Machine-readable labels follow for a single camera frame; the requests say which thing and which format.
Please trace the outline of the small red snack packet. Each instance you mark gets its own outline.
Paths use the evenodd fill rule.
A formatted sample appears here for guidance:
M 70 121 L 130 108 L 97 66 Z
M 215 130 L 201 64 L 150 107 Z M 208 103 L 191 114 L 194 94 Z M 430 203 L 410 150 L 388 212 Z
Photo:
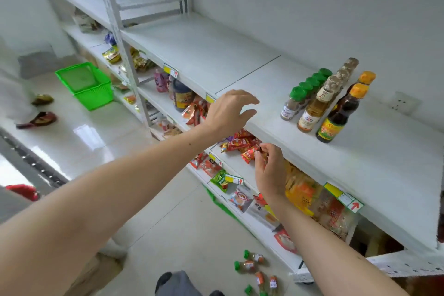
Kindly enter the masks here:
M 251 147 L 247 147 L 246 150 L 241 154 L 241 157 L 247 164 L 250 164 L 252 161 L 255 160 L 255 152 L 256 151 L 262 157 L 263 151 L 262 151 L 262 148 L 260 145 L 254 145 Z

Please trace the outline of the person's right forearm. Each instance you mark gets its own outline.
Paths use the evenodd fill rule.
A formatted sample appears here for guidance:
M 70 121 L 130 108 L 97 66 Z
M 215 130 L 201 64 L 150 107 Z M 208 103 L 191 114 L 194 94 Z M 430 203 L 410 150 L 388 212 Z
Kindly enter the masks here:
M 285 195 L 263 194 L 324 296 L 409 296 L 396 282 Z

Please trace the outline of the person's left hand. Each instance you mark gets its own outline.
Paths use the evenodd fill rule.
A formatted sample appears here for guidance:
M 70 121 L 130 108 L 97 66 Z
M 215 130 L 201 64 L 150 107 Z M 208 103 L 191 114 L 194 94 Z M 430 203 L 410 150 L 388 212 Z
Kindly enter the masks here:
M 242 128 L 238 128 L 238 116 L 246 111 L 245 106 L 258 105 L 257 97 L 245 90 L 230 90 L 210 105 L 205 130 L 215 142 L 233 136 Z

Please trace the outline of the person's right hand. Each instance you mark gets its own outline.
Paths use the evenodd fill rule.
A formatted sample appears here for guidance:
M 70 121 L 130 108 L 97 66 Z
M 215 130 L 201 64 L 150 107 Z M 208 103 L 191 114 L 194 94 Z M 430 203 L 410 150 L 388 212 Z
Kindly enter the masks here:
M 268 162 L 263 172 L 255 171 L 259 192 L 272 209 L 286 199 L 286 169 L 281 149 L 271 143 L 261 143 L 262 151 L 267 152 Z

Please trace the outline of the pile of orange-red snack packets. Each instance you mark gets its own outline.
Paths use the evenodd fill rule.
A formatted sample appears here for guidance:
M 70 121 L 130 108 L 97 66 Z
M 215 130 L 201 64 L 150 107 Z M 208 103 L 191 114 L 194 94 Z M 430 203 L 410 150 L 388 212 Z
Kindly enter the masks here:
M 183 111 L 182 117 L 186 120 L 186 125 L 197 126 L 206 120 L 210 104 L 199 95 Z

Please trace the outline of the pale food packet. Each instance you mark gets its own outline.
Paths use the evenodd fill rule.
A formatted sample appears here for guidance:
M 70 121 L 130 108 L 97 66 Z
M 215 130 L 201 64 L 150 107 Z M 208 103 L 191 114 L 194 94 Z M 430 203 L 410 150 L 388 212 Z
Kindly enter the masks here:
M 99 29 L 97 22 L 80 9 L 75 9 L 72 18 L 82 33 L 92 33 Z

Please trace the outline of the large dark soy sauce jug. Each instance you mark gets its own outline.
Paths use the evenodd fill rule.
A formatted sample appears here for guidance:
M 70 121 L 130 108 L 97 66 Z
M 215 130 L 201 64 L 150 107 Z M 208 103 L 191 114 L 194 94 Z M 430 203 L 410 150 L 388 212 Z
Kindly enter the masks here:
M 173 80 L 174 106 L 179 112 L 183 112 L 194 100 L 196 93 L 177 79 Z

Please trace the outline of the dark sauce bottle orange cap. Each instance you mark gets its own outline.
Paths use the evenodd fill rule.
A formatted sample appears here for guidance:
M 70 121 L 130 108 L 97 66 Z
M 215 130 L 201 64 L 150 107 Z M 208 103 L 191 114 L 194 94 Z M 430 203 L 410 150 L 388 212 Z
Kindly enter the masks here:
M 359 76 L 359 78 L 358 78 L 354 83 L 352 83 L 352 84 L 349 86 L 349 88 L 347 89 L 346 94 L 345 94 L 343 97 L 341 97 L 341 99 L 336 103 L 336 105 L 332 108 L 332 111 L 334 112 L 334 111 L 337 110 L 337 108 L 338 108 L 338 106 L 339 106 L 339 103 L 341 103 L 342 100 L 343 100 L 344 98 L 346 98 L 346 97 L 349 95 L 349 93 L 350 93 L 350 91 L 352 90 L 353 86 L 355 86 L 355 85 L 357 85 L 357 84 L 363 84 L 363 85 L 365 85 L 365 86 L 370 86 L 371 83 L 372 83 L 375 79 L 376 79 L 376 74 L 375 74 L 374 72 L 369 71 L 369 70 L 363 71 L 363 72 L 361 73 L 361 75 Z
M 349 117 L 358 109 L 369 86 L 357 83 L 343 96 L 327 115 L 316 132 L 316 138 L 322 143 L 330 143 L 345 127 Z

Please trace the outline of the person's grey trouser leg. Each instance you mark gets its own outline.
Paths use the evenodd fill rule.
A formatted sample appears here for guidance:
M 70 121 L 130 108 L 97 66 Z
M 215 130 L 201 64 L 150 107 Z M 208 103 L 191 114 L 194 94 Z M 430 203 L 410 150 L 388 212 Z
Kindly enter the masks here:
M 162 274 L 156 284 L 154 296 L 204 296 L 183 270 Z

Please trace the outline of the brown cardboard box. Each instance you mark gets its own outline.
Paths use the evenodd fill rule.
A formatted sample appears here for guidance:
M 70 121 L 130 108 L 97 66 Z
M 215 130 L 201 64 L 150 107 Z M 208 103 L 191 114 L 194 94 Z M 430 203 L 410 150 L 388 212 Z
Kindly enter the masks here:
M 94 296 L 122 270 L 119 259 L 98 253 L 84 266 L 63 296 Z

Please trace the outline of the white wall socket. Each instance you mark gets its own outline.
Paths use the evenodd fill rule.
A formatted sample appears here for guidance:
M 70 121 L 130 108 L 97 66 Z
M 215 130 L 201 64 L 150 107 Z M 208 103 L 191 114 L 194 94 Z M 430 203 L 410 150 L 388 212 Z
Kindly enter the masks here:
M 422 101 L 406 93 L 395 91 L 388 102 L 388 107 L 406 116 L 411 116 L 422 104 Z

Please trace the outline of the metal floor rail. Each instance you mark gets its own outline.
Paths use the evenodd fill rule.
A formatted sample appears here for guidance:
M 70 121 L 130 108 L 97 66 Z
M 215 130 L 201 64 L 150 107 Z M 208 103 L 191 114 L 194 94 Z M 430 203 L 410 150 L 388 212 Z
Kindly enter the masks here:
M 0 155 L 42 194 L 49 194 L 69 179 L 0 127 Z

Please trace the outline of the white metal shelving unit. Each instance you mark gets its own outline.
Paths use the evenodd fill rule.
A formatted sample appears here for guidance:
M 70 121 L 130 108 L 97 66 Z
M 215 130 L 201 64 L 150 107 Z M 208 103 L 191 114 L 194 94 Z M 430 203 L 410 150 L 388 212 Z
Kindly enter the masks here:
M 103 27 L 118 29 L 124 44 L 141 50 L 197 94 L 218 98 L 231 89 L 258 97 L 246 129 L 276 144 L 283 156 L 320 184 L 329 182 L 360 200 L 356 214 L 396 239 L 404 250 L 368 260 L 390 277 L 444 276 L 444 242 L 437 239 L 444 135 L 373 98 L 352 116 L 345 138 L 324 144 L 313 132 L 273 117 L 291 82 L 308 69 L 272 49 L 196 13 L 186 0 L 66 0 Z

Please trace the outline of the long red snack packet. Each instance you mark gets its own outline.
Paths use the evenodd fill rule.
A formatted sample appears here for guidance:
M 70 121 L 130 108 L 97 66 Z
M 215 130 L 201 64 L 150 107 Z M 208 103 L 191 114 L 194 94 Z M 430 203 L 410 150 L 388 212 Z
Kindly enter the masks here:
M 224 142 L 221 144 L 220 148 L 221 148 L 221 152 L 225 153 L 225 152 L 230 152 L 230 151 L 234 151 L 234 150 L 238 150 L 238 149 L 242 149 L 242 148 L 248 148 L 248 147 L 252 147 L 253 143 L 251 138 L 249 137 L 242 137 L 242 138 L 234 138 L 231 141 L 228 142 Z

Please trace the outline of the green plastic shopping basket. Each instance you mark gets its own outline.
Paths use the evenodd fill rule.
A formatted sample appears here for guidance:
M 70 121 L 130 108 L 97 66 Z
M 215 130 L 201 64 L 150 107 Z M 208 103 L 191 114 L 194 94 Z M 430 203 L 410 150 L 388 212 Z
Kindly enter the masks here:
M 90 62 L 59 69 L 55 75 L 88 111 L 114 100 L 110 78 Z

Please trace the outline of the red object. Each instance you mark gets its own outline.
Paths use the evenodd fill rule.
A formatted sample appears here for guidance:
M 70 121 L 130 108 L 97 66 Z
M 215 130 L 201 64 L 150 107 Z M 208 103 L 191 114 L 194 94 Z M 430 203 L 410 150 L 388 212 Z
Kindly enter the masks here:
M 16 184 L 16 185 L 7 185 L 4 187 L 5 189 L 19 194 L 20 196 L 35 202 L 40 199 L 40 194 L 34 186 L 27 184 Z

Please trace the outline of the brown slipper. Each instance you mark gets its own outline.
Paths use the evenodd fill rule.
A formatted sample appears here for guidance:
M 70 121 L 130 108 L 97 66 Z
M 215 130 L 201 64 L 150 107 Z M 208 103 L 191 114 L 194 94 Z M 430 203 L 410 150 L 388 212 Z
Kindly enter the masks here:
M 30 122 L 25 124 L 16 124 L 18 130 L 27 130 L 36 127 L 48 126 L 57 121 L 57 116 L 53 112 L 39 112 L 39 114 Z
M 47 94 L 36 95 L 34 100 L 32 101 L 33 106 L 46 106 L 54 102 L 54 98 Z

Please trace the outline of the red seasoning packet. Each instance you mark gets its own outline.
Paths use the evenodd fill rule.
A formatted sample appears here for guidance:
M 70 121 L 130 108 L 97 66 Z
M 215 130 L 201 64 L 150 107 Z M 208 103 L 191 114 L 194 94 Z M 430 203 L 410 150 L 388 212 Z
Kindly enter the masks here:
M 214 178 L 222 170 L 221 166 L 205 152 L 199 153 L 189 164 L 196 170 L 203 170 L 210 178 Z

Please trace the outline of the red white food packet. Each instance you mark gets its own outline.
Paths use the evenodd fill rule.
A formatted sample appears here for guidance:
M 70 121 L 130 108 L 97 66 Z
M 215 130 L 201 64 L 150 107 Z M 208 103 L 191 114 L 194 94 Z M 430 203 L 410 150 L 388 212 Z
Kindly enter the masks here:
M 284 228 L 275 231 L 274 238 L 283 249 L 290 253 L 298 254 L 295 244 Z

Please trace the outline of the person's left forearm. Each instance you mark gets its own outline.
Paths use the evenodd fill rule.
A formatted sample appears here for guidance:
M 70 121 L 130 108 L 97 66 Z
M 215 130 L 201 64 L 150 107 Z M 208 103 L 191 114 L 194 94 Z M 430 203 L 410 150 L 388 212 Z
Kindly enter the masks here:
M 119 228 L 222 132 L 208 121 L 104 164 L 0 225 L 0 296 L 63 296 Z

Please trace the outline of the orange yellow food packet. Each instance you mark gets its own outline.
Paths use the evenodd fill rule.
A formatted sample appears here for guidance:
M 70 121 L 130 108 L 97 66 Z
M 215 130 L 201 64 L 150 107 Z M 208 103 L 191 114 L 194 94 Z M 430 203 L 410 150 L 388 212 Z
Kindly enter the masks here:
M 310 207 L 319 198 L 323 187 L 286 159 L 284 159 L 284 165 L 286 169 L 286 197 L 304 214 L 312 217 L 314 213 Z

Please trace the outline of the gold snack packet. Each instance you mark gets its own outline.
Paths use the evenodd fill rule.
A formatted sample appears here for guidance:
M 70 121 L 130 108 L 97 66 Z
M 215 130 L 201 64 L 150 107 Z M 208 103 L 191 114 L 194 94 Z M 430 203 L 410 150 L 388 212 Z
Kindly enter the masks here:
M 155 62 L 140 55 L 132 57 L 132 65 L 137 73 L 145 73 L 149 69 L 157 67 Z
M 103 58 L 110 64 L 114 65 L 121 62 L 122 58 L 117 46 L 111 46 L 108 50 L 102 53 Z

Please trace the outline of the clear packet of dried food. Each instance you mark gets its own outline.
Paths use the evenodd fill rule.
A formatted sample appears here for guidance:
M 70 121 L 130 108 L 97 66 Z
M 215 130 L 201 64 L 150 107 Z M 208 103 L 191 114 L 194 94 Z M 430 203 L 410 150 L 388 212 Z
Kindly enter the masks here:
M 322 188 L 309 207 L 312 218 L 343 242 L 350 243 L 359 217 L 344 206 L 331 192 Z

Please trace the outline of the green seasoning packet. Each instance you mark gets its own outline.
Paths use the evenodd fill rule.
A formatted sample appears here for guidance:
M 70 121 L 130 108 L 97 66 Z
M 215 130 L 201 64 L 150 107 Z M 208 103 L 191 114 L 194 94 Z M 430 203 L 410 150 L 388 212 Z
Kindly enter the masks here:
M 218 173 L 211 178 L 210 183 L 218 187 L 222 192 L 227 192 L 229 182 L 225 180 L 226 170 L 222 169 L 218 171 Z

